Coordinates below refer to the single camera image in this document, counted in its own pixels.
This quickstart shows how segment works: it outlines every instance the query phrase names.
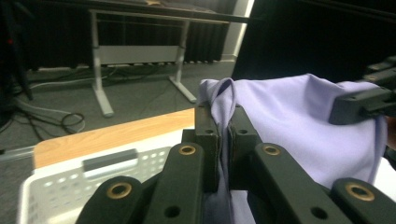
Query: metal table leg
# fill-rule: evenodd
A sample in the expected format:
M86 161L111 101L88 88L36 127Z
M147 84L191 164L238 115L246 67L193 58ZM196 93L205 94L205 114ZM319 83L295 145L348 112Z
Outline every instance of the metal table leg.
M95 81L92 83L93 91L95 92L96 99L102 109L105 117L109 118L114 115L110 102L102 86L101 64L99 57L99 40L96 12L91 11L91 27L92 27L92 57L93 57L93 72L95 74Z
M187 88L181 83L181 70L183 69L184 53L186 51L186 40L189 32L190 22L183 22L183 29L181 31L180 45L177 51L177 73L174 77L169 77L169 80L178 88L190 102L195 103L197 99Z

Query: wooden table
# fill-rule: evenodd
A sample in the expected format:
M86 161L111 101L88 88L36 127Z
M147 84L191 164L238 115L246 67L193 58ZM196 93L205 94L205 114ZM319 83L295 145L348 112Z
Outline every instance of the wooden table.
M34 149L35 168L119 147L194 125L194 109L141 119L39 143Z

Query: table frame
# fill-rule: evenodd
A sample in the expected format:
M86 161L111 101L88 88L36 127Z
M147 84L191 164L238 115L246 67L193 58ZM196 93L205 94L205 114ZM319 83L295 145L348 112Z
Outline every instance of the table frame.
M172 17L168 15L152 15L145 13L133 13L133 12L118 12L118 11L105 11L105 10L95 10L91 9L91 30L92 30L92 61L93 61L93 72L94 72L94 82L92 84L93 91L95 93L96 99L101 107L102 113L105 117L112 117L114 115L114 111L111 107L110 102L107 99L106 93L103 89L102 85L102 73L101 73L101 58L100 58L100 46L99 46L99 36L97 29L97 14L111 14L111 15L120 15L120 16L131 16L131 17L144 17L144 18L153 18L153 19L162 19L162 20L171 20L171 21L182 21L183 25L181 27L181 35L180 41L177 48L177 56L176 56L176 64L177 71L174 76L170 76L169 80L175 85L175 87L191 102L195 103L195 96L181 83L182 78L182 69L184 62L184 54L186 51L186 42L189 34L190 22L203 22L203 23L212 23L212 24L227 24L227 21L211 21L204 19L195 19L195 18L180 18L180 17Z

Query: black cable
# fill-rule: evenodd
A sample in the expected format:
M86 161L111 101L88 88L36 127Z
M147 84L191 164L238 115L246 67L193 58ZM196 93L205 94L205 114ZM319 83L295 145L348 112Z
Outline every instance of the black cable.
M30 117L30 115L26 112L24 112L23 110L19 111L22 114L25 115L25 117L27 118L27 120L29 121L30 126L32 127L33 132L35 133L35 136L38 138L38 140L40 141L44 141L44 138L41 136L41 134L38 132L35 124L32 121L32 118Z
M71 117L71 116L75 116L75 115L80 116L80 120L78 120L78 121L75 122L75 123L65 124L67 118L69 118L69 117ZM78 125L78 124L80 124L84 119L85 119L85 117L84 117L82 114L80 114L80 113L68 114L68 115L66 115L66 116L64 116L64 117L62 118L62 120L61 120L61 127L62 127L62 128L64 129L64 131L67 132L67 133L70 133L70 134L76 133L76 131L74 131L74 130L73 130L73 132L70 131L70 130L72 130L72 129L69 129L68 126L75 126L75 125Z
M14 116L15 115L12 115L11 119L7 122L7 124L3 126L3 128L1 128L0 133L3 133L5 130L9 128L9 126L11 126Z
M67 114L67 115L63 116L61 120L57 120L55 118L51 118L51 117L48 117L48 116L45 116L45 115L38 115L35 112L26 111L26 110L23 110L21 108L17 108L16 112L22 114L24 117L27 118L28 123L21 123L21 122L20 123L21 124L29 124L32 127L33 131L34 131L35 136L40 141L43 141L44 137L39 133L38 129L41 129L47 135L52 136L52 137L59 137L59 135L55 135L55 134L52 134L52 133L48 132L45 128L35 124L34 121L39 121L39 122L42 122L42 123L45 123L45 124L48 124L48 125L52 125L52 126L55 126L55 127L61 127L67 134L73 134L73 133L76 133L76 131L74 131L70 127L75 126L77 124L80 124L85 119L85 117L82 114L79 114L79 113L70 113L70 114ZM80 119L78 121L70 123L70 124L65 123L68 118L70 118L71 116L75 116L75 115L80 117ZM56 122L48 121L48 120L39 118L38 116L46 118L46 119L53 119Z
M17 119L14 119L14 121L18 122L18 123L21 124L21 125L30 125L29 122L25 123L25 122L22 122L22 121L17 120ZM61 137L60 135L56 135L56 134L50 133L49 131L47 131L45 128L43 128L43 127L40 126L40 125L35 124L35 126L36 126L37 128L39 128L42 132L46 133L47 135L49 135L49 136L51 136L51 137Z

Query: basket handle slot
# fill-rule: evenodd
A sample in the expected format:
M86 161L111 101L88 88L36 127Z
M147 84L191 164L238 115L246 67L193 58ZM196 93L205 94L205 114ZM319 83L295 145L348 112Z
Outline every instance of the basket handle slot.
M128 149L122 152L85 160L82 162L82 169L84 171L84 175L88 178L100 177L98 175L106 175L106 172L100 172L97 174L97 172L95 171L99 171L100 169L111 165L122 164L123 162L132 161L137 159L137 157L138 153L135 148Z

